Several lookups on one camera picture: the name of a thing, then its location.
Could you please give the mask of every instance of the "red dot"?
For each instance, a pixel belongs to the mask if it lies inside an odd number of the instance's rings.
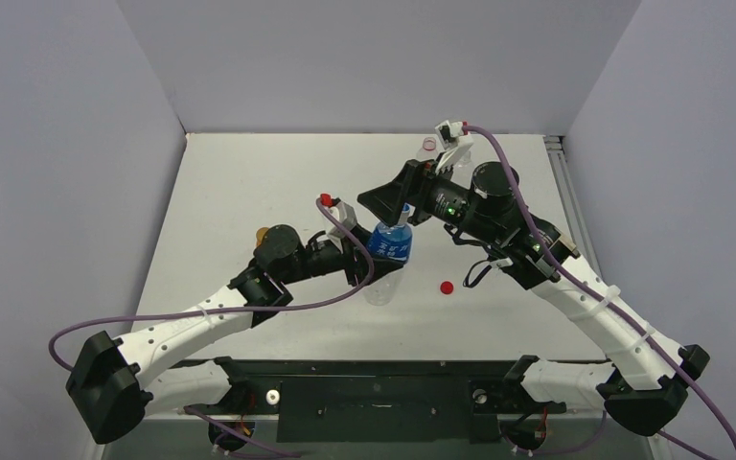
[[[444,281],[444,283],[442,283],[439,289],[442,291],[443,294],[450,295],[452,294],[453,286],[451,282]]]

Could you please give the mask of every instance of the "wall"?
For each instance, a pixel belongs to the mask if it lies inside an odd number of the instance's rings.
[[[118,0],[188,131],[565,133],[639,0]]]
[[[0,2],[0,459],[81,457],[46,342],[135,307],[183,143],[113,1]]]
[[[606,278],[705,347],[736,426],[736,2],[643,1],[565,146]],[[695,395],[670,432],[733,458]]]

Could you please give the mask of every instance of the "bottle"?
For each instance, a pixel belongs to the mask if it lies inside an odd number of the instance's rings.
[[[472,184],[472,173],[475,172],[475,163],[472,162],[471,152],[467,152],[457,163],[452,165],[452,183],[460,185],[465,189]]]
[[[413,229],[407,224],[409,216],[410,205],[405,204],[396,225],[389,227],[382,222],[378,223],[371,238],[368,239],[368,252],[374,256],[387,257],[407,263],[413,245]],[[371,305],[386,305],[399,288],[403,272],[404,267],[392,271],[371,285],[364,287],[362,291],[365,300]]]
[[[432,160],[436,157],[436,139],[433,137],[426,137],[422,141],[422,147],[416,152],[416,159],[419,161]]]

